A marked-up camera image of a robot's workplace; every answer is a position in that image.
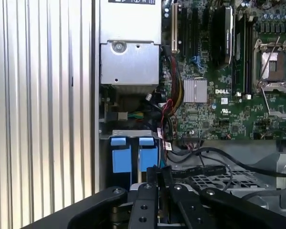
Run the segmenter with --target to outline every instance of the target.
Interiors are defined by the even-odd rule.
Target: chip
[[[238,126],[233,125],[232,126],[232,132],[238,132]]]
[[[203,127],[203,129],[208,129],[209,128],[209,122],[203,122],[202,123],[202,127]]]

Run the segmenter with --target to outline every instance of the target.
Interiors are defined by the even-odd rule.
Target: black bracket
[[[284,225],[286,229],[286,217],[216,188],[201,191],[200,199],[212,209],[217,219],[224,220],[228,216],[243,228],[254,225],[255,228],[277,229]]]
[[[109,217],[109,210],[127,198],[127,191],[110,187],[80,202],[44,217],[22,229],[82,229],[101,228],[99,225]]]
[[[149,183],[141,184],[133,203],[128,229],[153,229],[157,227],[158,187]]]
[[[182,184],[169,187],[171,197],[178,206],[188,229],[215,229],[213,219],[202,206],[199,196]]]

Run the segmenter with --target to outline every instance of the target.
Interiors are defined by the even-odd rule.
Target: screw
[[[213,190],[207,190],[206,193],[210,196],[215,195],[215,192]]]
[[[152,188],[152,186],[150,184],[147,184],[144,186],[144,188]]]
[[[115,48],[120,51],[120,50],[123,49],[123,45],[122,45],[121,43],[117,43],[117,44],[115,45]]]
[[[177,189],[177,190],[182,189],[181,185],[175,185],[174,188]]]
[[[116,188],[116,189],[113,191],[114,194],[119,194],[119,193],[121,193],[121,192],[122,192],[122,190],[120,190],[119,188]]]

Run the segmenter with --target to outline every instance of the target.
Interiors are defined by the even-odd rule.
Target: connector
[[[178,53],[178,5],[172,4],[172,53]]]

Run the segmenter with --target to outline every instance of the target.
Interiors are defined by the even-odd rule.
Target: white label
[[[172,150],[173,150],[173,149],[172,149],[172,144],[169,143],[169,142],[166,142],[166,143],[165,143],[165,149],[166,149],[166,150],[169,150],[169,151],[172,151]]]
[[[228,89],[215,89],[215,94],[229,94]]]
[[[160,139],[162,139],[162,130],[161,128],[157,128],[157,134]]]
[[[221,109],[221,113],[223,113],[223,114],[230,114],[231,113],[231,111],[229,111],[228,109]]]
[[[227,105],[228,104],[228,98],[221,98],[221,104]]]

